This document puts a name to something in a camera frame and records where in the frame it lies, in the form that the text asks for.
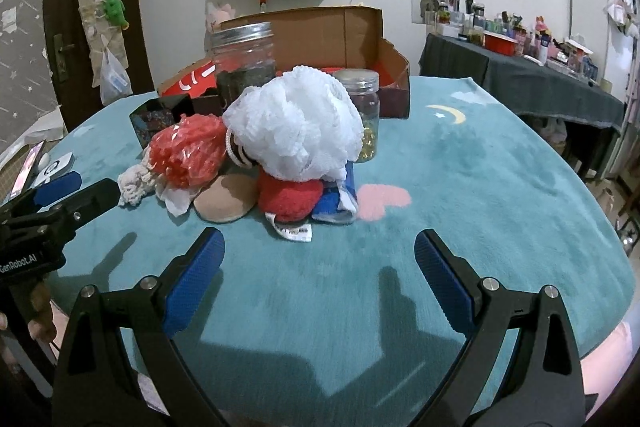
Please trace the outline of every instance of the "green plush toy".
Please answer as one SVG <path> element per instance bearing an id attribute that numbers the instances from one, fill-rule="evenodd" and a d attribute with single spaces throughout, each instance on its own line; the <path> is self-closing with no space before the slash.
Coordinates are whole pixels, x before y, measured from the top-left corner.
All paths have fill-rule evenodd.
<path id="1" fill-rule="evenodd" d="M 124 18 L 124 3 L 121 0 L 104 0 L 104 13 L 111 24 L 120 26 L 123 31 L 129 27 Z"/>

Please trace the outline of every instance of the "metal screw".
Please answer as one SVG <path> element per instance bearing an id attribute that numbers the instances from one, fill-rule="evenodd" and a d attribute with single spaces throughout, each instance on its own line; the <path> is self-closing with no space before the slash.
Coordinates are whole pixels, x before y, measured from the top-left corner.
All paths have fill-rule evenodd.
<path id="1" fill-rule="evenodd" d="M 145 277 L 142 281 L 140 281 L 140 287 L 143 290 L 151 290 L 156 287 L 156 284 L 158 284 L 158 279 L 156 279 L 152 275 Z"/>
<path id="2" fill-rule="evenodd" d="M 551 286 L 550 284 L 545 286 L 545 293 L 552 299 L 555 299 L 560 295 L 558 288 L 556 288 L 555 286 Z"/>
<path id="3" fill-rule="evenodd" d="M 487 277 L 482 281 L 482 286 L 487 288 L 489 291 L 495 292 L 500 287 L 500 283 L 493 277 Z"/>
<path id="4" fill-rule="evenodd" d="M 95 293 L 95 286 L 89 284 L 80 290 L 80 295 L 84 298 L 91 297 Z"/>

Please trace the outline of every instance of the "teal tablecloth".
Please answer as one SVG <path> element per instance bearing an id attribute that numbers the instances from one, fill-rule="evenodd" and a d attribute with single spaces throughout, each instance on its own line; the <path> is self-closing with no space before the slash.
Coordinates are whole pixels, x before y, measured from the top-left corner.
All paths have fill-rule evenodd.
<path id="1" fill-rule="evenodd" d="M 128 115 L 151 96 L 100 111 L 53 157 L 73 151 L 83 185 L 115 179 L 138 162 Z M 523 291 L 556 285 L 581 355 L 625 313 L 634 277 L 596 201 L 551 147 L 470 79 L 412 78 L 411 118 L 383 120 L 377 157 L 354 172 L 359 188 L 395 187 L 361 192 L 367 216 L 380 219 L 314 225 L 309 244 L 277 238 L 257 211 L 219 227 L 222 273 L 176 342 L 220 409 L 289 426 L 407 425 L 463 342 L 415 264 L 414 238 L 425 228 L 482 277 Z M 403 204 L 403 190 L 412 203 L 382 212 L 380 197 Z M 50 277 L 54 299 L 68 312 L 87 283 L 115 290 L 159 274 L 204 226 L 193 209 L 172 219 L 154 196 L 114 208 L 65 248 L 66 266 Z M 479 406 L 495 393 L 513 341 Z M 142 369 L 130 335 L 126 344 Z"/>

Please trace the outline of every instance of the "smartphone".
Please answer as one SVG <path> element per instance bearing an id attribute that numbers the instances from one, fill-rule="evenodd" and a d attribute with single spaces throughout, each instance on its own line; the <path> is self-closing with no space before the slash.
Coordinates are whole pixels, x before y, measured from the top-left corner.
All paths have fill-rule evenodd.
<path id="1" fill-rule="evenodd" d="M 40 142 L 37 145 L 31 147 L 27 158 L 25 158 L 24 163 L 22 164 L 22 169 L 20 169 L 20 173 L 15 179 L 14 188 L 11 189 L 11 193 L 9 194 L 9 200 L 13 200 L 16 196 L 22 193 L 25 187 L 29 186 L 33 167 L 40 159 L 40 155 L 42 154 L 43 149 L 44 142 Z"/>

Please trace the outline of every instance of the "gray cap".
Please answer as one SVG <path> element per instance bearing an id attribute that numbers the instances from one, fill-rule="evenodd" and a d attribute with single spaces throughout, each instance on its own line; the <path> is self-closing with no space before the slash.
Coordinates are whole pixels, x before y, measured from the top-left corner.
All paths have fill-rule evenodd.
<path id="1" fill-rule="evenodd" d="M 380 76 L 375 71 L 338 70 L 333 75 L 350 94 L 377 92 L 380 87 Z"/>
<path id="2" fill-rule="evenodd" d="M 266 37 L 272 37 L 270 22 L 261 22 L 258 24 L 249 24 L 247 26 L 239 26 L 229 30 L 222 30 L 213 34 L 213 47 L 228 46 L 229 44 L 238 44 L 239 42 L 255 41 Z"/>

